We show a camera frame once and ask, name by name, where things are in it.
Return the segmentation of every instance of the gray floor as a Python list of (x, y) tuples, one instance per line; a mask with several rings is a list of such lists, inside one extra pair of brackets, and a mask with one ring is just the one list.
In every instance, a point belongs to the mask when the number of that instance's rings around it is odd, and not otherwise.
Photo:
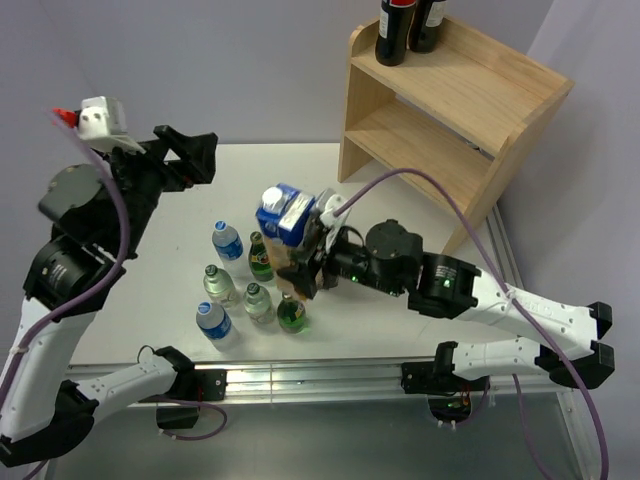
[[(497, 397), (457, 433), (431, 423), (422, 398), (396, 402), (227, 407), (218, 437), (158, 437), (154, 412), (129, 409), (62, 458), (56, 479), (540, 479), (516, 398)], [(553, 394), (527, 397), (536, 445), (555, 478), (579, 478)], [(214, 425), (201, 419), (196, 431)]]

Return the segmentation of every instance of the bottle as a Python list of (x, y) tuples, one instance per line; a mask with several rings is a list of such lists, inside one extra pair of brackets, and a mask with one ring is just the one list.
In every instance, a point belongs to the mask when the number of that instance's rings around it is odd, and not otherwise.
[(249, 268), (251, 273), (259, 282), (273, 280), (273, 269), (269, 263), (267, 247), (262, 240), (260, 232), (251, 234), (251, 250), (249, 250)]
[(244, 294), (244, 309), (249, 314), (249, 318), (258, 325), (266, 325), (276, 318), (271, 294), (257, 283), (250, 283), (247, 286)]
[(204, 269), (204, 289), (214, 303), (223, 307), (233, 307), (238, 304), (240, 296), (233, 284), (231, 276), (224, 270), (209, 265)]
[(376, 59), (382, 65), (393, 67), (404, 61), (415, 8), (416, 0), (382, 0), (376, 41)]
[(231, 323), (229, 314), (222, 305), (217, 303), (202, 302), (198, 305), (196, 323), (204, 336), (218, 350), (234, 347), (240, 338), (240, 334)]
[(287, 333), (301, 332), (307, 323), (307, 315), (302, 302), (288, 293), (283, 293), (282, 301), (278, 305), (278, 322)]
[(216, 222), (213, 235), (213, 246), (224, 265), (225, 270), (234, 277), (244, 276), (247, 272), (242, 259), (244, 249), (238, 231), (226, 222)]
[(438, 43), (447, 0), (418, 0), (409, 30), (409, 48), (417, 53), (432, 52)]

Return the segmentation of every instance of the blue label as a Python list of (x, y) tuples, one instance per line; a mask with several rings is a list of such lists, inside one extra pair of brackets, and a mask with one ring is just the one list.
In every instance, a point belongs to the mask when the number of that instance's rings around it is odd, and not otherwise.
[(242, 256), (243, 249), (240, 237), (236, 237), (236, 239), (229, 245), (225, 245), (223, 247), (216, 245), (215, 247), (218, 255), (223, 260), (236, 260)]
[(212, 340), (220, 340), (226, 337), (231, 330), (231, 319), (227, 315), (227, 311), (224, 312), (224, 320), (220, 322), (220, 325), (214, 328), (201, 328), (202, 333)]
[(205, 313), (209, 313), (211, 311), (211, 304), (209, 302), (202, 302), (200, 305), (198, 305), (198, 312), (202, 313), (203, 315)]

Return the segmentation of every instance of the red label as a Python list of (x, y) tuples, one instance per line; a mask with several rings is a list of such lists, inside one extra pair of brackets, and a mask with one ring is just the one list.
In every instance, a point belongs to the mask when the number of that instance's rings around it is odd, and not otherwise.
[(389, 0), (389, 5), (392, 7), (410, 7), (416, 4), (416, 0)]

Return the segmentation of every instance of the green bottle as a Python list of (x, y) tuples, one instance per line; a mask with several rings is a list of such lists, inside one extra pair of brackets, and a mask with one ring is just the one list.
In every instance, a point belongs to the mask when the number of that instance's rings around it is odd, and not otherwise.
[(268, 282), (273, 279), (273, 269), (269, 264), (267, 247), (264, 246), (262, 234), (253, 232), (251, 234), (251, 250), (249, 250), (249, 268), (251, 273), (259, 282)]
[(282, 301), (278, 305), (278, 321), (287, 333), (301, 332), (307, 324), (307, 312), (303, 303), (283, 293)]

